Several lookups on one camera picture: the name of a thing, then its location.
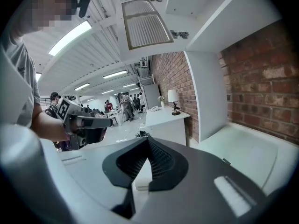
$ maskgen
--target black lamp base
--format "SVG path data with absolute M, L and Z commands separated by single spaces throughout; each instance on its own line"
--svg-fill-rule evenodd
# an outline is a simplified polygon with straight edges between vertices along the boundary
M 172 115 L 179 115 L 181 112 L 180 111 L 177 111 L 176 113 L 175 112 L 172 112 L 171 114 Z

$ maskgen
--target white lampshade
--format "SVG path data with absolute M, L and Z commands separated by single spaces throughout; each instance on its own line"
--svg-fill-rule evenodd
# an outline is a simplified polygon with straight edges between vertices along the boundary
M 169 90 L 168 91 L 168 102 L 178 101 L 178 93 L 177 90 Z

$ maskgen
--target white desk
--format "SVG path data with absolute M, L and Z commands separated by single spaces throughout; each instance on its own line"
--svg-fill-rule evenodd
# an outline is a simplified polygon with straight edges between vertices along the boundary
M 107 113 L 108 115 L 108 118 L 112 115 L 115 115 L 116 114 L 116 120 L 117 120 L 117 123 L 119 126 L 121 126 L 121 115 L 122 115 L 122 111 L 121 109 L 119 110 L 113 110 L 113 111 L 110 111 L 109 113 Z
M 172 115 L 172 112 L 173 108 L 170 106 L 164 109 L 159 107 L 159 110 L 154 112 L 147 111 L 145 126 L 151 129 L 152 137 L 186 145 L 184 118 L 190 115 L 181 111 L 179 115 Z

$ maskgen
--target red brick wall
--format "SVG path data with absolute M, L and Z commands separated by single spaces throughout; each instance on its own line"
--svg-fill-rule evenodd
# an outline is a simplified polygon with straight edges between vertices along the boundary
M 228 119 L 299 143 L 299 60 L 282 21 L 220 53 Z
M 159 85 L 161 95 L 165 97 L 165 104 L 168 103 L 168 90 L 176 89 L 179 101 L 176 102 L 181 111 L 190 114 L 185 119 L 187 135 L 199 141 L 198 112 L 193 81 L 189 67 L 183 52 L 172 52 L 154 55 L 152 57 L 151 71 L 155 82 Z

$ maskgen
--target table lamp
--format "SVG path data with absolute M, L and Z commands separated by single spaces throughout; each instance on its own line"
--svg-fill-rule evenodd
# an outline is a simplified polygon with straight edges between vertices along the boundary
M 173 102 L 173 109 L 172 115 L 179 115 L 180 111 L 177 111 L 177 105 L 175 101 L 178 101 L 178 93 L 177 90 L 169 90 L 168 91 L 168 102 Z

